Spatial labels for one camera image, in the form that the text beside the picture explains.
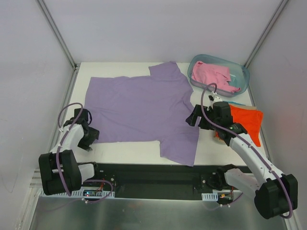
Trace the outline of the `purple t shirt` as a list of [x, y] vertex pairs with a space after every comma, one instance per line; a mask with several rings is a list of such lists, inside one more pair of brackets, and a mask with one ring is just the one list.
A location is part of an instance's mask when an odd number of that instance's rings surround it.
[[192, 87], [175, 62], [149, 67], [150, 75], [92, 77], [85, 108], [98, 143], [159, 141], [160, 155], [193, 166], [199, 129], [186, 119], [193, 111]]

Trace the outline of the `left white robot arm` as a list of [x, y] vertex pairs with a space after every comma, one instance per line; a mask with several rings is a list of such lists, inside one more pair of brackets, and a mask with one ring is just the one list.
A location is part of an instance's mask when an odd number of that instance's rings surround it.
[[46, 154], [40, 155], [39, 170], [43, 191], [56, 195], [77, 191], [83, 182], [97, 186], [101, 174], [94, 162], [78, 163], [74, 151], [91, 151], [91, 145], [99, 139], [99, 131], [90, 127], [92, 115], [87, 109], [75, 109], [74, 117], [67, 120], [61, 129], [59, 142]]

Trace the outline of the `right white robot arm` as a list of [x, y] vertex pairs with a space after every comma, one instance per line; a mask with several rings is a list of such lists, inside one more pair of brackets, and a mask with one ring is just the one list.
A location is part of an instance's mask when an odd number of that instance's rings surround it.
[[292, 217], [298, 203], [297, 179], [262, 156], [247, 130], [240, 123], [233, 122], [227, 102], [215, 102], [210, 107], [198, 104], [186, 122], [192, 127], [216, 131], [254, 175], [249, 177], [238, 167], [228, 164], [219, 167], [215, 175], [207, 180], [209, 187], [216, 190], [229, 186], [239, 189], [253, 199], [257, 211], [265, 219]]

